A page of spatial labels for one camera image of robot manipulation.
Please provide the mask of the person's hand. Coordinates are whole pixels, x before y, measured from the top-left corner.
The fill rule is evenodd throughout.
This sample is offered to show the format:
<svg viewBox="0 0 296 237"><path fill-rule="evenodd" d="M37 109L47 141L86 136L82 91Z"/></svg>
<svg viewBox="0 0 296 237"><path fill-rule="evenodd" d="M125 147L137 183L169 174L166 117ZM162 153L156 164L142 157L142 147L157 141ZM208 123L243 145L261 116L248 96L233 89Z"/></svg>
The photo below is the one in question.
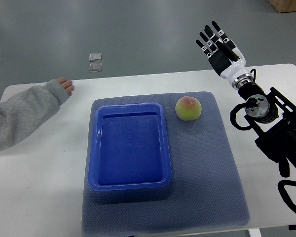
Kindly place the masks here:
<svg viewBox="0 0 296 237"><path fill-rule="evenodd" d="M58 78L56 81L63 87L63 89L67 92L69 96L72 95L74 91L74 85L71 80L68 80L66 78Z"/></svg>

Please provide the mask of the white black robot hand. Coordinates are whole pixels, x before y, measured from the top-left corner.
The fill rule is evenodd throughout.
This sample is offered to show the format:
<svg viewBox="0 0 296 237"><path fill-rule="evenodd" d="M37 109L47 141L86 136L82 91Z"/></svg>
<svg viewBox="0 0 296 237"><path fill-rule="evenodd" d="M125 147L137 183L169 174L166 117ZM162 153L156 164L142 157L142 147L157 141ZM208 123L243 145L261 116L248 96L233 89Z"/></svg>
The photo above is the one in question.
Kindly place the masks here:
<svg viewBox="0 0 296 237"><path fill-rule="evenodd" d="M196 44L207 56L213 70L230 85L238 90L246 83L252 82L254 77L246 68L246 59L236 44L227 36L216 21L212 26L206 25L199 35Z"/></svg>

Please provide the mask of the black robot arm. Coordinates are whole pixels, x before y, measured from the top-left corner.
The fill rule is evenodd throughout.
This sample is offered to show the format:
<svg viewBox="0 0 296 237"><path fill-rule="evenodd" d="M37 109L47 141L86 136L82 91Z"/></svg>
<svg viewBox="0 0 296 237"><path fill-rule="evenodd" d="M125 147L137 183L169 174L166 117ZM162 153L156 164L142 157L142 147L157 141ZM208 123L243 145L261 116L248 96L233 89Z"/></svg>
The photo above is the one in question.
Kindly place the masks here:
<svg viewBox="0 0 296 237"><path fill-rule="evenodd" d="M288 180L290 167L296 169L296 106L274 87L265 94L255 80L253 69L232 81L244 103L230 112L230 122L238 130L252 129L257 134L256 146L278 164L283 177L277 185L279 194L296 214L296 204L286 190L296 187L296 181Z"/></svg>

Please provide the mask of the grey sleeved forearm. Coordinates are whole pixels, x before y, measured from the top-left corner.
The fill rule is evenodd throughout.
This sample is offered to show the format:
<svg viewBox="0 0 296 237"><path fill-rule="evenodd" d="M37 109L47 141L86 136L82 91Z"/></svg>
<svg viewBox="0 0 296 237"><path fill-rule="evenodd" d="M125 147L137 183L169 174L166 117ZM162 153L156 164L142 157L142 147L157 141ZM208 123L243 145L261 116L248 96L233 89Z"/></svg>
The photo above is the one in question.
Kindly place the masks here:
<svg viewBox="0 0 296 237"><path fill-rule="evenodd" d="M56 79L53 79L43 86L32 86L0 103L0 151L33 134L60 110L60 106L69 97Z"/></svg>

